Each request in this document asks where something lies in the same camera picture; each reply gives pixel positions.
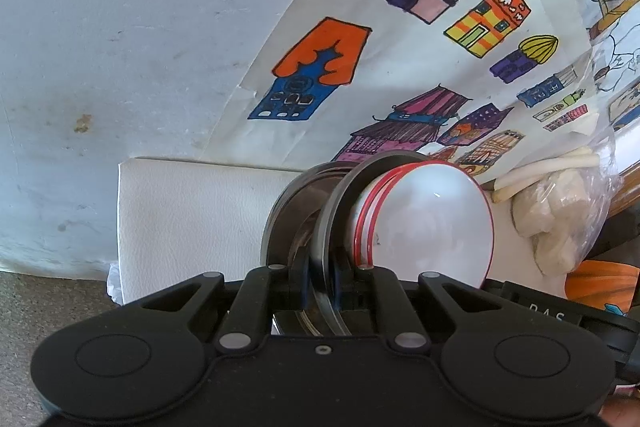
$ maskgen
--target yellow dome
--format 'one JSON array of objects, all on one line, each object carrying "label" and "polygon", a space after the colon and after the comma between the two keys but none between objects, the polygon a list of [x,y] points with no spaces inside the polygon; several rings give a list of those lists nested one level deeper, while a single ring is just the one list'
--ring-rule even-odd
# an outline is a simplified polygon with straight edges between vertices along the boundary
[{"label": "yellow dome", "polygon": [[553,35],[534,35],[524,39],[518,46],[526,57],[539,64],[544,64],[558,49],[558,37]]}]

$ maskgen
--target white wall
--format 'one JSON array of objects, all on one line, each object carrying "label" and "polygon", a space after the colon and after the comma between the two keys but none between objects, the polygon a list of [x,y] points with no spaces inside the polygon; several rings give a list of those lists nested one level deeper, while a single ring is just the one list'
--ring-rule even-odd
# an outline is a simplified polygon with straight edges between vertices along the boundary
[{"label": "white wall", "polygon": [[198,158],[290,1],[0,0],[0,269],[103,279],[118,163]]}]

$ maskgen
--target floor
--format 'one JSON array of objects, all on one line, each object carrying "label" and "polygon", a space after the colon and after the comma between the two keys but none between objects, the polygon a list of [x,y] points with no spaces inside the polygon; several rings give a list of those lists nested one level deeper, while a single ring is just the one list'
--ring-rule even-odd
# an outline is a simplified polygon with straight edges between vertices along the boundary
[{"label": "floor", "polygon": [[104,282],[0,272],[0,426],[33,427],[46,417],[29,377],[38,343],[114,307]]}]

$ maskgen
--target clear plastic bag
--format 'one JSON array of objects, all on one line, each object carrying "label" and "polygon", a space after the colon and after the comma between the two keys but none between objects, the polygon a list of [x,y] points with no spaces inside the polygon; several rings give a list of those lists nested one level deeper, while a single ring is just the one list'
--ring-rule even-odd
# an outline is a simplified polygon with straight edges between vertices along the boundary
[{"label": "clear plastic bag", "polygon": [[530,237],[540,271],[547,276],[571,272],[587,256],[620,188],[615,140],[608,128],[590,148],[600,156],[593,168],[551,172],[513,198],[516,230]]}]

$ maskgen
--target wall stain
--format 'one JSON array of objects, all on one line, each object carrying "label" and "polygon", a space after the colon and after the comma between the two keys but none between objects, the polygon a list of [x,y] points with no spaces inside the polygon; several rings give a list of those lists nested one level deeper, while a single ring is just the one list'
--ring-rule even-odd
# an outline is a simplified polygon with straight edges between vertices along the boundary
[{"label": "wall stain", "polygon": [[90,114],[84,114],[80,118],[78,118],[76,120],[76,127],[74,128],[74,132],[87,132],[91,126],[92,118],[93,117]]}]

